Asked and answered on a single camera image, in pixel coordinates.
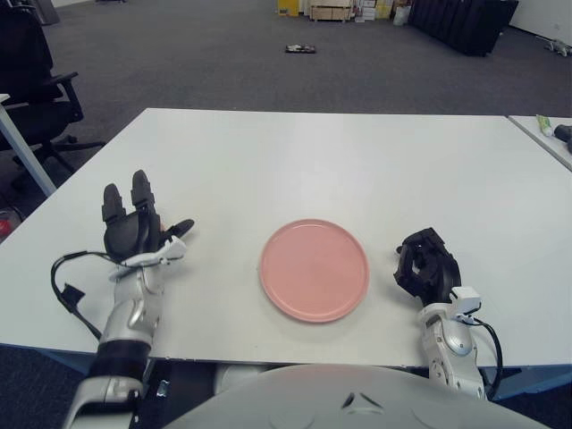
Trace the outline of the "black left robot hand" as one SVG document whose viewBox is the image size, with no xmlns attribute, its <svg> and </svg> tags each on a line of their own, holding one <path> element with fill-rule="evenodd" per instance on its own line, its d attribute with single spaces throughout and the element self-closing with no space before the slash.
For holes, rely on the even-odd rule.
<svg viewBox="0 0 572 429">
<path fill-rule="evenodd" d="M 143 170 L 133 174 L 130 195 L 135 211 L 128 214 L 117 187 L 110 183 L 104 189 L 104 245 L 106 253 L 114 262 L 155 253 L 172 237 L 182 238 L 195 224 L 192 219 L 185 219 L 166 230 L 162 227 L 160 215 L 155 208 L 155 196 Z"/>
</svg>

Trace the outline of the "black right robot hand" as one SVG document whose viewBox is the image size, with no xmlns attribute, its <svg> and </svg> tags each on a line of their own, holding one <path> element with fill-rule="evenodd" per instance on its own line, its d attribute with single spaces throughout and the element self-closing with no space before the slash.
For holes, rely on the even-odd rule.
<svg viewBox="0 0 572 429">
<path fill-rule="evenodd" d="M 426 307 L 450 303 L 450 293 L 461 286 L 458 262 L 445 248 L 441 236 L 426 228 L 406 237 L 396 248 L 399 255 L 396 283 Z"/>
</svg>

